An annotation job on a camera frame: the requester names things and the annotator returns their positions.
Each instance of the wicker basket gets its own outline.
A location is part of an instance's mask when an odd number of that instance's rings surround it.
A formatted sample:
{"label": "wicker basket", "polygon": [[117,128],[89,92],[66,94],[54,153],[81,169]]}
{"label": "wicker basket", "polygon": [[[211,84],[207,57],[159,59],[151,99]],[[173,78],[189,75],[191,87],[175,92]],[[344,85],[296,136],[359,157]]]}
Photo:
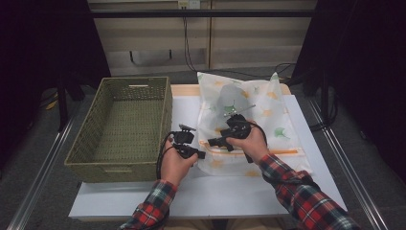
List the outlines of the wicker basket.
{"label": "wicker basket", "polygon": [[169,78],[103,79],[65,165],[90,183],[154,180],[171,116]]}

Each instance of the table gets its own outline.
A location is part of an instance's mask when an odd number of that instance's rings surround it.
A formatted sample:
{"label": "table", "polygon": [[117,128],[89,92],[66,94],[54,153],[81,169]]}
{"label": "table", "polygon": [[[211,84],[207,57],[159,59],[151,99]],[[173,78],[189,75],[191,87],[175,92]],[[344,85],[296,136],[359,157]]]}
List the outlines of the table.
{"label": "table", "polygon": [[[196,87],[198,86],[172,86],[172,130],[178,130],[179,123],[197,126],[195,118],[198,116],[200,102]],[[282,86],[282,89],[292,124],[313,169],[313,179],[327,195],[347,210],[295,96],[286,95],[289,94],[286,86]],[[192,145],[197,147],[196,140]],[[128,219],[136,206],[145,200],[152,184],[153,182],[82,183],[69,217],[83,221]],[[210,176],[197,167],[191,168],[170,206],[172,219],[283,215],[287,215],[287,211],[277,201],[275,190],[261,177]]]}

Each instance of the person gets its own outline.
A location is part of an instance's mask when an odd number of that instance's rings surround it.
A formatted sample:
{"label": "person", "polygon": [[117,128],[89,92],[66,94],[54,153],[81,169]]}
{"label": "person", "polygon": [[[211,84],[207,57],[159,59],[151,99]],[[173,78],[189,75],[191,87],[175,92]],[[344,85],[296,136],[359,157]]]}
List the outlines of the person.
{"label": "person", "polygon": [[[252,126],[246,139],[228,137],[226,141],[251,156],[264,180],[275,188],[280,204],[298,222],[299,229],[361,229],[344,209],[319,189],[308,172],[295,172],[276,155],[270,154],[258,127]],[[145,202],[138,205],[120,229],[159,229],[165,225],[177,187],[197,161],[197,154],[183,159],[168,140],[165,148],[168,151],[163,159],[162,179],[155,181]]]}

